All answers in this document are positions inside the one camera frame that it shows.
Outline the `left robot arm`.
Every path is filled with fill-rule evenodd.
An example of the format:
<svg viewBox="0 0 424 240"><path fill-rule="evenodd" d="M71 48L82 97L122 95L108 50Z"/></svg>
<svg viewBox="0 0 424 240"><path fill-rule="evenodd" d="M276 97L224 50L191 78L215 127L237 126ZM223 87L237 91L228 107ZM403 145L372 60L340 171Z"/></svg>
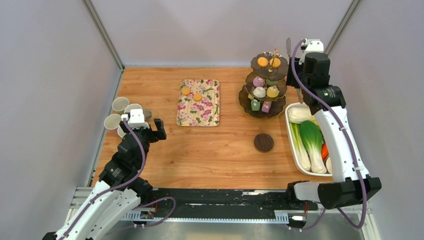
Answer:
<svg viewBox="0 0 424 240"><path fill-rule="evenodd" d="M131 209L147 207L153 201L153 187L140 177L151 143L166 140L164 122L135 127L135 117L125 114L119 125L125 136L105 165L89 196L75 215L45 240L99 240Z"/></svg>

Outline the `green cake with panda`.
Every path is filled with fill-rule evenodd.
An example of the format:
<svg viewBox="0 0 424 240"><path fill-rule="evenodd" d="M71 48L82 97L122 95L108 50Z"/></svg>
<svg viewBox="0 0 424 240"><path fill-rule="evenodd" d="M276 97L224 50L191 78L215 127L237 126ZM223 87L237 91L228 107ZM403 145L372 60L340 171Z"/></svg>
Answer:
<svg viewBox="0 0 424 240"><path fill-rule="evenodd" d="M254 98L251 100L250 106L252 111L258 112L261 109L261 102Z"/></svg>

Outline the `dark round wooden coaster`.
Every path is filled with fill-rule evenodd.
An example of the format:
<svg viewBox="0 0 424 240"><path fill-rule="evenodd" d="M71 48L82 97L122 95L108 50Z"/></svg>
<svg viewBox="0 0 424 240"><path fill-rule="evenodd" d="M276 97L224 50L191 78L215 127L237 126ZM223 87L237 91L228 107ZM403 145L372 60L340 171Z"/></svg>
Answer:
<svg viewBox="0 0 424 240"><path fill-rule="evenodd" d="M254 147L261 153L267 153L274 147L273 138L267 133L257 134L253 140Z"/></svg>

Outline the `green round cake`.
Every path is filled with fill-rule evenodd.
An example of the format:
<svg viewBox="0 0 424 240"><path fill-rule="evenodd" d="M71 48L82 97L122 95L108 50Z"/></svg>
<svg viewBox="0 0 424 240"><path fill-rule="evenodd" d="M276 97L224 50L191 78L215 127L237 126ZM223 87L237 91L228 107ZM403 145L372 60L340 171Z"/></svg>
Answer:
<svg viewBox="0 0 424 240"><path fill-rule="evenodd" d="M278 80L269 80L269 79L267 79L267 80L266 80L266 85L267 85L268 87L276 86L278 83L279 83L279 81L278 81Z"/></svg>

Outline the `round biscuit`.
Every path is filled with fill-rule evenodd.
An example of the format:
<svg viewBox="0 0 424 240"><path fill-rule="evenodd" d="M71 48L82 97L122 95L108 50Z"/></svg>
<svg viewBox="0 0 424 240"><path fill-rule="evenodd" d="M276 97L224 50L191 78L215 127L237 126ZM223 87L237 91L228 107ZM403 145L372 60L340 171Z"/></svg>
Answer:
<svg viewBox="0 0 424 240"><path fill-rule="evenodd" d="M269 60L266 57L259 57L257 59L257 64L260 67L264 68L264 67L266 67L269 64Z"/></svg>
<svg viewBox="0 0 424 240"><path fill-rule="evenodd" d="M278 68L281 65L281 60L278 57L273 57L269 61L271 68Z"/></svg>
<svg viewBox="0 0 424 240"><path fill-rule="evenodd" d="M181 94L184 95L184 96L187 96L190 93L191 93L191 89L188 88L188 87L184 87L184 88L181 89Z"/></svg>
<svg viewBox="0 0 424 240"><path fill-rule="evenodd" d="M196 101L196 102L200 102L202 100L202 98L203 98L203 95L201 93L195 93L193 95L193 100Z"/></svg>

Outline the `light blue handled mug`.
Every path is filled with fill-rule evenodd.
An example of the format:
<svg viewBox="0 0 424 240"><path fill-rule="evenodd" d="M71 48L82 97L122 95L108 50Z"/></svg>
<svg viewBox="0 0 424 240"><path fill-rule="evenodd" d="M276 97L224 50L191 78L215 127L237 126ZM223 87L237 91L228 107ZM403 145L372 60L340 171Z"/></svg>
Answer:
<svg viewBox="0 0 424 240"><path fill-rule="evenodd" d="M118 127L117 134L119 135L120 138L123 138L126 135L126 133L124 132L121 126Z"/></svg>

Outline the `yellow cupcake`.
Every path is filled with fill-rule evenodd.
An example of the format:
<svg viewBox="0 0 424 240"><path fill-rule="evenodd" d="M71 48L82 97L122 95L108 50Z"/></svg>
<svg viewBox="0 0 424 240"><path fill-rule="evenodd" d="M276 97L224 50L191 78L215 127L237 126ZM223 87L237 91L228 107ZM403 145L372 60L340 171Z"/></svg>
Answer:
<svg viewBox="0 0 424 240"><path fill-rule="evenodd" d="M279 95L280 91L276 85L269 86L266 89L266 96L269 98L276 98Z"/></svg>

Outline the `white round cake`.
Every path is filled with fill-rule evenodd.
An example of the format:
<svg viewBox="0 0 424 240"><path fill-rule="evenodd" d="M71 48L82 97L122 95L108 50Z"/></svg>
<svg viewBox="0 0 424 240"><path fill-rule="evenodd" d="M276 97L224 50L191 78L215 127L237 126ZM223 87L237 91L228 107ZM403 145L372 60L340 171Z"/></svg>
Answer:
<svg viewBox="0 0 424 240"><path fill-rule="evenodd" d="M267 90L262 86L258 86L253 90L252 94L256 98L264 98L267 96Z"/></svg>

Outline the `floral rectangular tray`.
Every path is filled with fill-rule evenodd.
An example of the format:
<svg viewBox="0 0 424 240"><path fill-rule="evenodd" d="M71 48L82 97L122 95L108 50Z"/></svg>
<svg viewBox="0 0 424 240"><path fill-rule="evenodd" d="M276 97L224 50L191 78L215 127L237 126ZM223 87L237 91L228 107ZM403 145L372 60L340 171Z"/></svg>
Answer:
<svg viewBox="0 0 424 240"><path fill-rule="evenodd" d="M182 88L190 88L182 95ZM193 95L202 94L201 101ZM180 127L216 127L220 123L220 82L216 79L184 79L180 84L176 124Z"/></svg>

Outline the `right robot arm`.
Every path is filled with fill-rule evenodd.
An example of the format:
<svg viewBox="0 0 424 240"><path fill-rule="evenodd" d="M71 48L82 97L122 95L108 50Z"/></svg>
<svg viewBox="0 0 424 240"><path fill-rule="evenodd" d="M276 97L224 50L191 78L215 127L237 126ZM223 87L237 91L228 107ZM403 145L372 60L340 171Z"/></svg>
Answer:
<svg viewBox="0 0 424 240"><path fill-rule="evenodd" d="M329 83L331 61L327 54L309 52L304 63L290 58L287 85L299 89L306 109L317 124L301 123L301 139L311 149L309 158L323 163L316 151L325 142L332 163L332 182L297 181L290 183L285 195L286 205L300 208L305 201L320 203L325 209L362 205L382 188L379 177L372 177L360 156L350 130L346 101L342 90Z"/></svg>

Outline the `three-tier dark cake stand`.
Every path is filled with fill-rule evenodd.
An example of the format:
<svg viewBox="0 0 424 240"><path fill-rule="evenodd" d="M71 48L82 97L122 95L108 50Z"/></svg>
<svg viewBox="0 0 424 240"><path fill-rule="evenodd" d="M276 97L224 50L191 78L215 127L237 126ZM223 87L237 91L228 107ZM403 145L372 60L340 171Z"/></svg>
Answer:
<svg viewBox="0 0 424 240"><path fill-rule="evenodd" d="M288 60L275 48L254 56L250 67L238 94L239 105L254 118L279 116L286 105Z"/></svg>

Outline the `purple cake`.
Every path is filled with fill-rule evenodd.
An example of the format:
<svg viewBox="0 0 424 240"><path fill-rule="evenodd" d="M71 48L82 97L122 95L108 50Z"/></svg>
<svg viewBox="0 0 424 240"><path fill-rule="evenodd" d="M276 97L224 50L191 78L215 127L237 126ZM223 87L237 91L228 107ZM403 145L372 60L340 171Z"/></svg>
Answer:
<svg viewBox="0 0 424 240"><path fill-rule="evenodd" d="M259 76L256 76L256 77L253 79L252 84L253 84L255 87L263 87L263 86L265 86L265 85L266 85L266 80L265 80L265 79L263 79L263 78L261 78L261 77L259 77Z"/></svg>

